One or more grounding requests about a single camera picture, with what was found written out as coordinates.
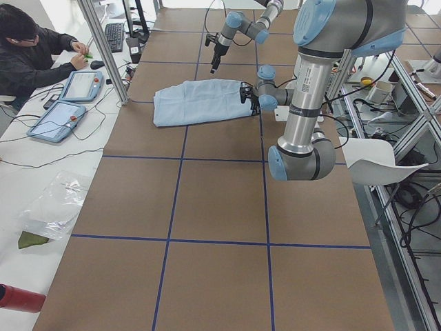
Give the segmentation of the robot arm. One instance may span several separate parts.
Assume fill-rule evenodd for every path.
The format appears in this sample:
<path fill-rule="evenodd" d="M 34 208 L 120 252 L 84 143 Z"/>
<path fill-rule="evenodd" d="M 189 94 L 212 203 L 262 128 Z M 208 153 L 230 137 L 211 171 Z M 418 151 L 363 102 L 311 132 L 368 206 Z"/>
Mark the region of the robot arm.
<path fill-rule="evenodd" d="M 335 61 L 350 50 L 368 57 L 403 42 L 406 1 L 306 1 L 294 26 L 300 69 L 283 136 L 269 148 L 268 162 L 279 181 L 319 180 L 336 161 L 330 140 L 318 127 Z"/>
<path fill-rule="evenodd" d="M 244 34 L 258 44 L 263 44 L 269 36 L 269 28 L 283 11 L 284 1 L 257 1 L 257 3 L 265 7 L 265 11 L 257 21 L 248 19 L 242 12 L 231 11 L 226 14 L 225 23 L 220 32 L 216 34 L 207 33 L 205 46 L 208 47 L 210 43 L 214 44 L 214 56 L 210 70 L 212 74 L 218 70 L 221 57 L 227 54 L 237 32 Z"/>

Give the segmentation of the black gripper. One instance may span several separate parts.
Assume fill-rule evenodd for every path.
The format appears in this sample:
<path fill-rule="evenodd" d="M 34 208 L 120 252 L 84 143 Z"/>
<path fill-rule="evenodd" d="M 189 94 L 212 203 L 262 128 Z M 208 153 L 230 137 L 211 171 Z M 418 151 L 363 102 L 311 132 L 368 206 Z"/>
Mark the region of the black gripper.
<path fill-rule="evenodd" d="M 220 43 L 217 43 L 214 46 L 214 56 L 212 58 L 212 62 L 211 62 L 212 68 L 210 70 L 212 74 L 214 74 L 215 71 L 218 70 L 218 67 L 221 63 L 221 57 L 225 56 L 227 54 L 227 51 L 228 51 L 228 47 Z"/>
<path fill-rule="evenodd" d="M 249 95 L 249 100 L 251 102 L 252 114 L 260 114 L 259 100 L 258 97 L 253 92 Z"/>

